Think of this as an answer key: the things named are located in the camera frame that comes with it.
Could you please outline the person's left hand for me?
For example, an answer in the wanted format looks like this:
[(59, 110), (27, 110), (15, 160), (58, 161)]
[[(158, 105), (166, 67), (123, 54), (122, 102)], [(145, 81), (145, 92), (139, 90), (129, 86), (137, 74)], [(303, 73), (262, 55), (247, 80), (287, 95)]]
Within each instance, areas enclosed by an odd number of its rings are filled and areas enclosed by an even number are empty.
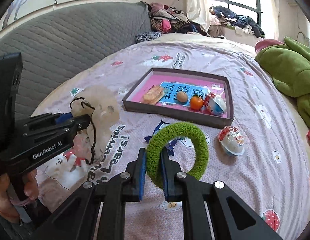
[[(21, 183), (24, 194), (32, 202), (39, 196), (38, 183), (36, 180), (37, 169), (27, 174), (27, 183)], [(5, 173), (0, 176), (0, 216), (5, 220), (19, 224), (20, 215), (14, 204), (20, 202), (9, 181), (9, 176)]]

